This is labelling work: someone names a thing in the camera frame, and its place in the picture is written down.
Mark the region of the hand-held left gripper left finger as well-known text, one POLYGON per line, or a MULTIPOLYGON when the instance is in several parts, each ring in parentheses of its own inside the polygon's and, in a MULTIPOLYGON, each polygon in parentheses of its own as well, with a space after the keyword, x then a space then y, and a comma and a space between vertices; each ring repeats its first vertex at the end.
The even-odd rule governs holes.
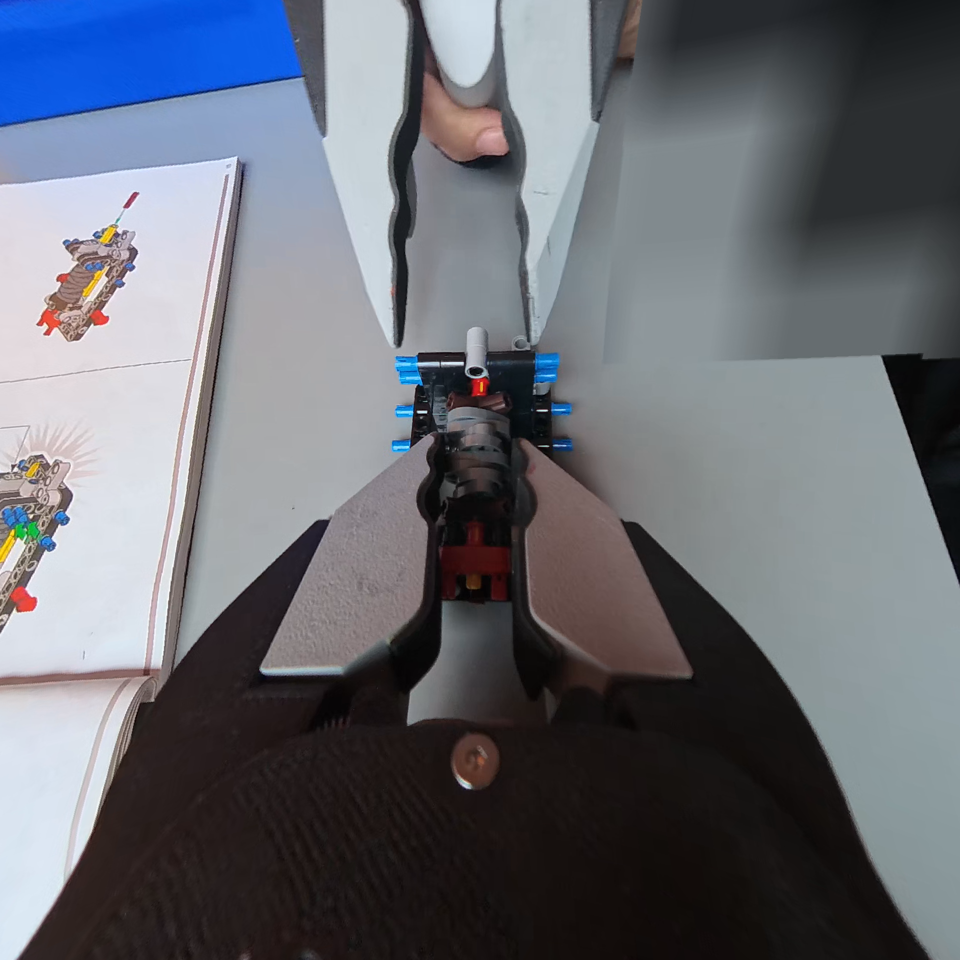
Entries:
POLYGON ((390 674, 403 693, 436 661, 441 598, 439 434, 336 510, 260 665, 268 678, 390 674))

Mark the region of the person's right hand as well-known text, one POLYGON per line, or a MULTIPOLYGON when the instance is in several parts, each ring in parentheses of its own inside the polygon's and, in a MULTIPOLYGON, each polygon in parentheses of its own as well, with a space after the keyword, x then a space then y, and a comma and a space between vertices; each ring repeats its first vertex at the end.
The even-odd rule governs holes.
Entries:
POLYGON ((510 150, 500 111, 462 106, 429 72, 423 75, 420 132, 451 162, 498 159, 510 150))

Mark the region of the lego instruction booklet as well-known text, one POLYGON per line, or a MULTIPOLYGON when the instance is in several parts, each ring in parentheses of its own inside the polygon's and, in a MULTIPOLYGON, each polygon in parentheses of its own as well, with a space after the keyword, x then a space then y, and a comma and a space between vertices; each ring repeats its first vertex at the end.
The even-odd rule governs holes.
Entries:
POLYGON ((81 858, 171 668, 236 157, 2 186, 2 936, 81 858))

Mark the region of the blue plastic bin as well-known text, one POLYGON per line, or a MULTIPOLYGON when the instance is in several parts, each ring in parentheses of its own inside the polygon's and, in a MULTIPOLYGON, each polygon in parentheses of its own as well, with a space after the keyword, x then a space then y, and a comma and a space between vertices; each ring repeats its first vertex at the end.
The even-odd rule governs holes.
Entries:
POLYGON ((3 1, 4 126, 299 77, 281 1, 3 1))

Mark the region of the black lego frame assembly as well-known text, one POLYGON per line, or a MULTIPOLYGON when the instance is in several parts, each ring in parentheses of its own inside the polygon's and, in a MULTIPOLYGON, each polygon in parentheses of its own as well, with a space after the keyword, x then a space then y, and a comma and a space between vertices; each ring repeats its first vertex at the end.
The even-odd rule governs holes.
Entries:
POLYGON ((467 331, 462 351, 396 355, 399 383, 413 400, 396 406, 410 422, 407 452, 437 434, 438 568, 444 601, 507 602, 511 598, 511 521, 515 495, 512 449, 523 439, 552 458, 573 450, 555 432, 570 403, 553 396, 561 366, 558 352, 542 352, 523 337, 505 351, 491 350, 488 331, 467 331))

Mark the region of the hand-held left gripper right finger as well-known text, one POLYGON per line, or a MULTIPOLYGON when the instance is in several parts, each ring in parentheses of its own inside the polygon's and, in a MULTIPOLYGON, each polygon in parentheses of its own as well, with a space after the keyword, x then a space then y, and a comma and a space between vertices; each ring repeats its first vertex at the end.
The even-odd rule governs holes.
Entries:
POLYGON ((512 444, 511 478, 512 648, 527 696, 691 679, 615 512, 524 438, 512 444))

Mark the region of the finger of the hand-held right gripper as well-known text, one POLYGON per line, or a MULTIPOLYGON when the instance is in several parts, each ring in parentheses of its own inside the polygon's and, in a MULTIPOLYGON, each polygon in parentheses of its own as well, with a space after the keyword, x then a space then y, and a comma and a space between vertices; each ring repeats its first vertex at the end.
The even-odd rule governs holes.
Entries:
POLYGON ((423 45, 402 1, 323 3, 324 151, 366 294, 389 343, 404 339, 423 45))
POLYGON ((540 341, 567 262, 598 132, 586 1, 498 4, 502 110, 518 183, 525 336, 540 341))

